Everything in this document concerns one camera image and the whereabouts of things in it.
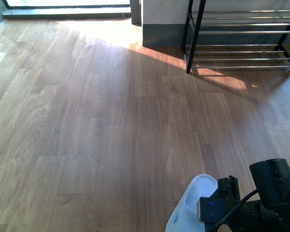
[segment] black mechanical part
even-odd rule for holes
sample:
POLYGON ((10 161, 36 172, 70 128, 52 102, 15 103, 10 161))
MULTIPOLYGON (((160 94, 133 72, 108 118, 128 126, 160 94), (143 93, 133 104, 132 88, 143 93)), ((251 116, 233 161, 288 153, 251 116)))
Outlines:
MULTIPOLYGON (((229 225, 233 232, 290 232, 290 168, 286 160, 265 160, 249 168, 260 200, 244 203, 245 197, 241 207, 229 213, 223 224, 229 225)), ((218 223, 239 201, 237 179, 230 176, 218 180, 215 193, 198 202, 205 231, 216 231, 218 223)))

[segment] wooden floor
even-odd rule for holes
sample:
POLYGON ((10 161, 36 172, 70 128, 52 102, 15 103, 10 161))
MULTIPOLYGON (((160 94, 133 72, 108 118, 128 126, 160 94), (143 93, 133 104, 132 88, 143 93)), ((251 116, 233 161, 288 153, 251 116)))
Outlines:
POLYGON ((163 232, 194 176, 234 175, 243 197, 249 165, 290 165, 290 73, 186 74, 141 35, 0 25, 0 232, 163 232))

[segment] gray baseboard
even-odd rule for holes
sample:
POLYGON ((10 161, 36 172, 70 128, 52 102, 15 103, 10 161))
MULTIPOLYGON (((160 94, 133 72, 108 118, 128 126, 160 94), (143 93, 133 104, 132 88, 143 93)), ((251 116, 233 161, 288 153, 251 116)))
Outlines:
POLYGON ((89 18, 128 18, 130 7, 109 8, 58 8, 58 9, 19 9, 3 13, 9 19, 89 19, 89 18))
MULTIPOLYGON (((184 26, 184 24, 143 24, 143 46, 180 46, 184 26)), ((213 31, 224 30, 224 28, 210 29, 213 31)), ((241 30, 260 30, 260 28, 249 27, 241 28, 241 30)), ((284 27, 262 28, 262 30, 284 30, 284 27)), ((198 44, 276 44, 280 36, 281 34, 200 35, 198 44)), ((191 40, 192 31, 189 32, 187 44, 191 40)), ((290 44, 290 35, 285 43, 290 44)))

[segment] rack leg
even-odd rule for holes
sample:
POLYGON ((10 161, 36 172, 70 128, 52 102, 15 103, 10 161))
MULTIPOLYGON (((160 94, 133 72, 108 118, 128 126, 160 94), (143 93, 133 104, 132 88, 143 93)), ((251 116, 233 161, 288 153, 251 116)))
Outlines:
MULTIPOLYGON (((193 0, 189 0, 188 14, 192 12, 192 6, 193 6, 193 0)), ((187 18, 186 18, 184 37, 183 37, 183 41, 182 41, 182 52, 184 52, 184 53, 186 53, 186 40, 187 40, 189 22, 190 22, 188 14, 187 14, 187 18)))
POLYGON ((193 34, 190 54, 189 54, 189 58, 188 58, 188 61, 187 61, 186 73, 190 73, 190 70, 191 70, 191 67, 192 67, 195 46, 197 45, 197 41, 198 41, 198 37, 199 37, 199 32, 200 32, 200 27, 201 27, 201 22, 202 22, 202 18, 203 18, 205 4, 206 4, 206 0, 201 0, 200 1, 197 22, 195 24, 195 30, 194 30, 194 34, 193 34))
MULTIPOLYGON (((289 31, 290 30, 290 26, 287 26, 286 30, 285 31, 289 31)), ((278 51, 279 50, 279 46, 282 45, 284 43, 284 41, 286 40, 288 34, 283 34, 279 41, 278 41, 278 45, 275 47, 275 51, 278 51)))

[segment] metal shoe rack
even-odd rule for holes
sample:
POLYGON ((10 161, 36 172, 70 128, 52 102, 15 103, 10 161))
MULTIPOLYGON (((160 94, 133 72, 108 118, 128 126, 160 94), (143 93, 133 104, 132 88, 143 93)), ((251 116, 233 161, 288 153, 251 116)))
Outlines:
POLYGON ((193 12, 192 11, 193 0, 189 0, 188 13, 182 42, 182 51, 184 52, 185 56, 187 73, 190 73, 191 69, 204 69, 204 68, 290 69, 290 53, 283 45, 285 39, 290 34, 290 10, 204 11, 205 4, 206 0, 201 0, 199 10, 197 12, 193 12), (263 23, 262 20, 263 22, 265 22, 266 20, 270 21, 277 20, 278 22, 263 23), (190 26, 192 27, 193 30, 192 43, 186 44, 190 26), (247 29, 256 27, 270 29, 243 30, 243 28, 247 29), (222 30, 208 30, 208 28, 219 28, 222 30), (277 44, 198 45, 198 38, 200 35, 236 36, 239 34, 245 35, 281 34, 281 37, 277 44))

